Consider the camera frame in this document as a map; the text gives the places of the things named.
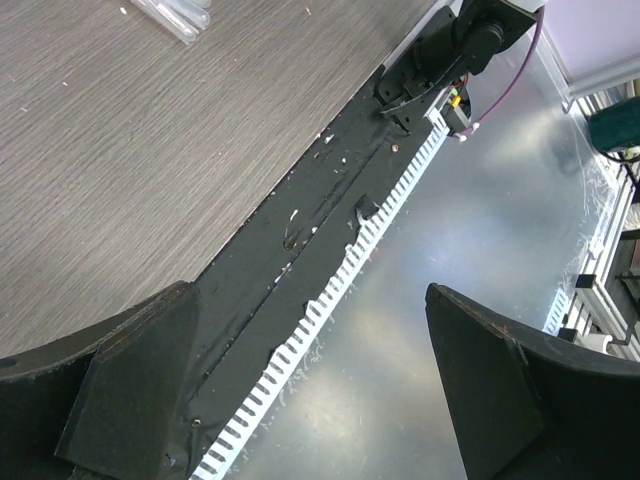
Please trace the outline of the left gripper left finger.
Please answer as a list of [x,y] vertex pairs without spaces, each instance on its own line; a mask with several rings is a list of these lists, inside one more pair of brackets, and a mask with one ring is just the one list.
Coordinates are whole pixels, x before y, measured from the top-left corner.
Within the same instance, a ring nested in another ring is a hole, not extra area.
[[198,329],[198,291],[1,360],[4,479],[157,479]]

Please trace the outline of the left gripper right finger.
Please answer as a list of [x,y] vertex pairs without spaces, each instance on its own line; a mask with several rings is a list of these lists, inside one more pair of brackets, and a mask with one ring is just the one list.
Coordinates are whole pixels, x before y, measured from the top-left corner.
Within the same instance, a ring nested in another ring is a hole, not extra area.
[[639,365],[436,283],[429,334],[470,479],[636,479]]

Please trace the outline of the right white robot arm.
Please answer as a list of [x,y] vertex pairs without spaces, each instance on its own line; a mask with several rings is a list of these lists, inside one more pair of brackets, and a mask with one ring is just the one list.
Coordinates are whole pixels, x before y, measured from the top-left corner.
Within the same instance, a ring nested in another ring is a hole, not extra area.
[[384,71],[376,89],[381,116],[407,132],[414,129],[443,90],[482,73],[539,23],[544,5],[476,0],[464,1],[457,14],[449,7],[438,10]]

